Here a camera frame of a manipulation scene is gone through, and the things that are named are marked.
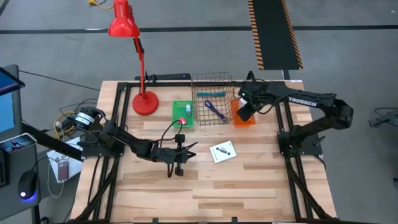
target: orange container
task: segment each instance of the orange container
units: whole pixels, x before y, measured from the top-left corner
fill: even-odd
[[[251,116],[251,118],[248,119],[247,121],[243,121],[238,115],[238,109],[239,109],[239,100],[237,99],[231,100],[231,112],[233,115],[233,121],[235,127],[243,128],[256,123],[256,121],[254,120],[254,116]]]

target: concrete floor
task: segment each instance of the concrete floor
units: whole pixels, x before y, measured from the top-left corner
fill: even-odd
[[[249,25],[246,2],[240,0],[130,2],[139,27]],[[287,4],[294,26],[398,24],[398,1],[393,0],[287,0]],[[11,0],[0,17],[0,30],[107,28],[112,18],[112,11],[89,7],[86,1]],[[398,190],[392,178],[398,177],[398,130],[388,125],[369,128],[368,119],[376,107],[398,105],[398,30],[295,35],[304,69],[290,71],[291,78],[303,80],[309,91],[336,93],[354,108],[352,127],[325,131],[322,143],[338,216],[396,223]],[[251,32],[144,33],[141,39],[149,74],[228,71],[234,78],[244,78],[253,70],[258,78],[281,79],[280,71],[257,69]],[[0,66],[16,63],[21,70],[94,88],[103,80],[131,80],[139,72],[131,40],[107,34],[0,35],[0,49]],[[22,116],[38,128],[49,128],[59,107],[98,97],[97,91],[40,77],[20,73],[20,78],[26,83],[21,91]],[[322,116],[312,112],[314,118]],[[61,198],[43,200],[41,214],[61,222],[77,182],[71,180]],[[30,223],[30,211],[0,223]]]

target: green container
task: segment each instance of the green container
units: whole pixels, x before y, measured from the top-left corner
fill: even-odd
[[[191,105],[191,114],[188,115],[185,107],[186,105]],[[192,128],[193,127],[193,103],[192,100],[175,100],[173,101],[173,117],[172,122],[180,119],[181,117],[185,118],[187,123],[183,125],[183,128]],[[175,128],[181,127],[179,122],[173,124]]]

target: butcher block tabletop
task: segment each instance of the butcher block tabletop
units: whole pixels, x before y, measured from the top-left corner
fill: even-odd
[[[117,81],[102,83],[97,108],[111,116]],[[302,82],[286,82],[290,88],[303,89]],[[149,116],[136,114],[129,102],[126,124],[128,132],[137,138],[160,139],[171,124],[174,100],[191,100],[190,87],[148,87],[159,98],[159,108]],[[131,89],[130,101],[139,89]],[[118,114],[121,116],[124,92]],[[294,124],[306,124],[312,117],[307,106],[290,104]],[[167,178],[167,166],[136,157],[126,147],[120,159],[114,192],[111,222],[239,222],[295,221],[284,158],[279,153],[276,133],[278,123],[275,110],[262,115],[256,113],[256,124],[235,128],[224,125],[183,128],[185,143],[198,142],[191,151],[197,156],[182,164],[184,176]],[[171,128],[165,138],[172,138],[178,128]],[[237,156],[214,163],[210,147],[232,141]],[[174,141],[163,146],[176,147]],[[335,208],[323,164],[313,156],[302,156],[307,187],[317,202],[331,216]],[[71,218],[79,216],[87,206],[91,178],[96,158],[83,163]],[[93,187],[98,189],[102,158],[99,161]],[[299,190],[301,214],[305,217],[302,194]],[[106,210],[108,191],[104,194],[99,218]]]

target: metal wire basket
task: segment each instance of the metal wire basket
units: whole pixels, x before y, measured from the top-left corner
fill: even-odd
[[[199,125],[228,124],[233,119],[231,101],[235,99],[232,76],[228,72],[192,75],[193,117]],[[225,118],[205,106],[209,101]]]

